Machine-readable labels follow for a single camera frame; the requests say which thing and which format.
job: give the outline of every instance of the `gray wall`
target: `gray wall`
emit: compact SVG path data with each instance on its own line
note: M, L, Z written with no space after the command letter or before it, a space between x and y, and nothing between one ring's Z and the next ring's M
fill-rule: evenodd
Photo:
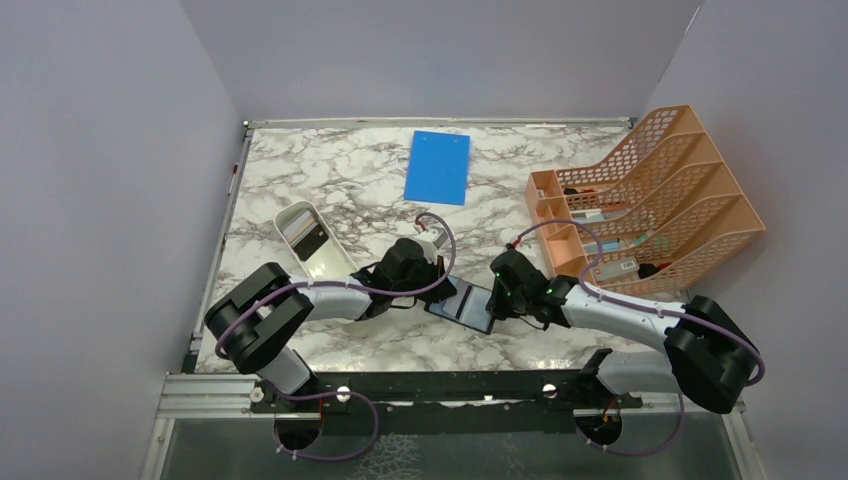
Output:
M245 118L638 116L700 0L181 0Z
M708 0L650 100L691 103L768 228L699 291L768 367L744 395L771 480L843 478L848 4Z
M239 137L176 0L0 2L0 476L138 477Z

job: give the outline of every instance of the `blue folder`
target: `blue folder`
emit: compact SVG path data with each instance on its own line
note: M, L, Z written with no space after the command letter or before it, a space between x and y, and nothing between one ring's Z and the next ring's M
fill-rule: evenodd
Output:
M416 131L409 152L403 198L465 205L471 137Z

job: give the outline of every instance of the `orange mesh file holder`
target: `orange mesh file holder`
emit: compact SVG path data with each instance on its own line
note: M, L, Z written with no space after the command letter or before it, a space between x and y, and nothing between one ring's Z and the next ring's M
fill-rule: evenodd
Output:
M689 107L686 112L694 118ZM651 165L654 161L663 165ZM705 132L666 135L615 185L596 194L565 195L560 172L530 175L525 200L534 222L572 219L573 211L587 208L605 214L618 210L617 218L589 224L602 240L618 240L621 246L605 251L600 263L635 257L639 263L668 264L644 279L635 272L603 282L587 275L614 292L648 295L689 288L765 230ZM595 200L573 208L571 197ZM536 235L550 275L575 276L595 256L584 249L591 237L574 226L547 225Z
M688 105L661 107L645 115L633 130L599 163L557 170L562 188L606 190L621 180L666 137L703 132L704 127Z

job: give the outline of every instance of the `purple cable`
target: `purple cable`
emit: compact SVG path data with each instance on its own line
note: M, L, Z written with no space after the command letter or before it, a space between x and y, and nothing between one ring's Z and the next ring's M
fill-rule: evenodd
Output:
M304 395L304 396L288 395L288 394L281 392L280 389L278 389L277 386L274 385L273 383L268 382L268 385L270 385L270 387L274 390L274 392L277 394L277 396L279 396L280 398L282 398L284 400L289 400L289 401L292 401L292 402L305 402L305 401L308 401L308 400L320 400L322 398L335 397L335 396L339 395L338 392L323 392L323 393L316 393L314 395ZM374 446L374 443L377 441L377 434L380 431L380 417L377 414L377 407L374 406L374 403L371 400L369 400L368 397L366 397L365 395L363 395L359 392L344 392L344 395L350 395L352 397L356 397L356 398L364 401L368 405L368 408L371 409L371 415L373 415L373 417L374 417L374 429L371 431L371 437L368 439L367 442L365 442L365 445L362 448L360 448L359 450L357 450L355 452L348 453L348 454L345 454L345 455L339 455L339 456L335 456L335 457L328 457L328 456L324 456L324 455L313 455L311 453L300 453L297 450L289 450L288 448L286 448L285 445L283 445L283 442L280 440L279 431L278 431L277 427L275 426L274 427L274 440L277 442L277 447L278 447L277 453L286 452L287 454L291 455L292 458L295 458L295 459L297 457L300 457L300 458L306 458L306 459L309 459L309 460L319 460L319 461L323 461L323 462L344 462L344 461L347 461L347 460L352 460L352 459L362 455L363 453L367 452L368 449L370 449L372 446Z
M604 247L603 247L603 243L601 242L601 239L598 238L598 235L595 232L593 232L592 230L590 230L588 227L586 227L585 225L583 225L581 223L572 221L572 220L566 220L564 218L555 218L553 220L546 220L544 222L537 223L536 225L533 225L532 227L528 228L527 230L524 230L523 232L518 234L518 240L521 240L522 238L524 238L525 235L532 232L533 230L536 230L537 228L544 226L544 225L549 225L551 223L566 223L566 224L569 224L569 225L574 225L575 227L580 228L583 231L585 231L586 233L588 233L589 235L591 235L592 239L595 240L595 243L598 245L598 253L595 255L595 258L591 262L589 262L589 264L586 265L583 268L583 270L580 271L580 274L577 275L577 280L580 282L580 286L583 287L583 290L585 290L586 293L588 293L589 295L591 295L595 298L600 297L601 294L598 293L598 290L589 288L589 285L586 283L586 280L584 278L586 276L586 272L588 272L592 267L594 267L595 265L597 265L601 261L601 256L604 253ZM653 313L653 314L657 313L656 309L651 308L651 307L646 307L644 305L639 305L638 303L628 302L627 300L622 300L622 299L616 298L616 297L604 296L603 298L604 298L604 301L606 301L606 302L610 302L610 303L615 304L615 305L621 305L622 307L630 308L632 310L636 310L636 311L639 311L639 312ZM754 357L754 360L757 362L757 373L756 373L756 375L754 375L753 378L748 380L747 385L749 385L749 386L750 385L756 385L757 383L759 383L760 380L763 379L763 376L766 374L766 366L765 366L765 363L763 362L763 357L762 357L762 355L760 355L760 352L758 352L757 349L754 348L753 345L746 342L739 335L736 335L735 333L731 332L730 330L727 330L726 328L719 327L718 325L713 325L712 323L710 323L706 320L698 318L694 315L690 315L688 313L662 310L660 312L660 315L668 315L669 317L681 318L683 320L698 324L698 325L700 325L704 328L707 328L707 329L712 330L716 333L724 335L725 337L729 338L730 340L732 340L736 344L742 346L742 348L744 348L745 350L748 350L748 352L751 354L751 356Z
M435 213L422 212L422 213L419 213L418 215L415 216L415 221L418 222L418 220L421 219L421 217L430 217L430 218L436 220L437 222L439 222L440 224L442 224L442 227L445 229L445 232L448 234L448 238L450 239L450 242L451 242L450 261L448 262L448 266L445 268L445 273L443 273L442 276L439 277L435 282L431 283L430 285L427 285L426 287L419 288L417 290L411 290L411 291L408 291L408 292L391 292L389 290L380 290L378 288L365 287L365 286L362 286L362 285L346 284L345 282L340 282L338 280L317 280L315 282L312 282L311 286L309 285L309 282L290 283L290 284L288 284L284 287L280 287L280 288L274 290L273 292L271 292L268 295L266 295L265 297L263 297L261 300L254 303L252 307L245 310L245 312L242 313L236 319L236 321L234 321L232 324L230 324L230 326L227 327L226 330L224 330L224 333L222 333L221 336L218 337L218 341L215 343L215 355L217 355L218 358L222 358L222 359L226 360L227 355L226 355L226 353L224 353L223 347L224 347L224 344L227 342L227 340L229 340L230 335L233 334L235 329L237 329L239 327L239 325L244 323L245 320L247 320L251 315L256 313L256 311L259 310L260 308L262 308L264 305L268 305L275 298L277 298L277 297L279 297L279 296L281 296L281 295L283 295L287 292L290 292L290 291L292 291L296 288L301 288L301 287L310 287L310 288L314 288L314 287L345 287L345 288L350 288L351 290L359 290L360 292L366 292L366 293L376 293L378 295L385 295L387 297L414 297L415 295L420 295L422 293L428 292L428 291L436 288L440 283L442 283L445 279L448 278L448 275L450 275L450 272L453 269L453 264L456 261L456 239L454 239L453 232L451 232L450 227L448 227L448 224L444 221L444 219L442 219L442 217L436 215Z
M598 290L589 288L589 285L586 283L586 280L585 280L584 277L586 276L586 272L588 272L590 269L592 269L595 265L597 265L601 261L601 256L604 253L604 245L603 245L603 242L601 242L601 239L598 237L598 235L595 232L593 232L589 227L583 225L582 223L575 222L573 220L566 220L564 218L554 218L552 220L546 220L544 222L539 222L536 225L533 225L532 227L528 228L527 230L524 230L523 232L518 234L517 240L521 241L521 239L524 238L525 235L532 232L533 230L536 230L537 228L545 226L545 225L550 225L552 223L565 223L565 224L568 224L568 225L574 225L575 227L577 227L577 228L585 231L589 235L591 235L592 239L595 240L595 244L597 244L597 246L598 246L598 252L595 255L595 258L591 262L589 262L589 264L586 265L583 268L583 270L581 270L580 273L577 275L577 281L580 282L580 286L583 288L583 290L586 291L586 293L588 293L589 295L591 295L595 298L599 298L601 296L601 294L598 292ZM637 310L639 312L653 313L653 314L657 313L656 309L652 309L650 307L645 307L645 306L639 305L637 303L628 302L627 300L622 300L620 298L604 296L603 299L604 299L604 301L610 302L612 304L620 305L622 307L630 308L630 309L633 309L633 310ZM757 349L754 348L753 345L746 342L743 338L741 338L738 335L736 335L735 333L727 330L726 328L719 327L718 325L713 325L712 323L709 323L706 320L700 319L700 318L698 318L694 315L689 315L688 313L671 312L671 311L668 311L668 310L662 310L660 312L660 314L661 315L668 315L670 317L675 317L675 318L681 318L683 320L687 320L687 321L690 321L692 323L696 323L696 324L701 325L705 328L708 328L708 329L710 329L714 332L720 333L721 335L724 335L725 337L729 338L730 340L741 345L743 348L748 350L748 352L750 352L751 355L753 355L754 359L757 362L757 374L754 375L754 377L752 379L748 380L747 384L748 385L754 385L754 384L758 383L760 380L763 379L763 376L766 373L766 366L765 366L765 363L763 362L763 357L760 355L760 352L758 352ZM684 418L685 418L685 409L683 407L683 403L684 403L683 402L683 395L678 395L677 397L678 397L678 401L680 402L680 417L678 417L678 420L677 420L677 428L674 429L674 433L672 433L671 436L668 437L668 439L665 442L663 442L660 445L658 445L654 448L651 448L649 450L645 450L645 451L642 451L642 452L631 452L631 451L627 451L627 450L617 450L617 449L613 449L613 448L606 448L605 449L603 445L599 445L598 443L593 442L592 440L587 438L586 435L583 434L583 432L580 431L580 429L578 429L577 431L580 433L580 435L583 436L583 438L585 438L587 440L589 445L591 445L591 446L593 446L597 449L603 450L606 453L612 453L614 455L621 455L621 456L625 456L625 457L641 457L641 456L653 455L655 453L662 452L663 450L668 448L672 443L674 443L674 441L677 440L677 437L679 437L680 433L683 431L683 424L684 424Z

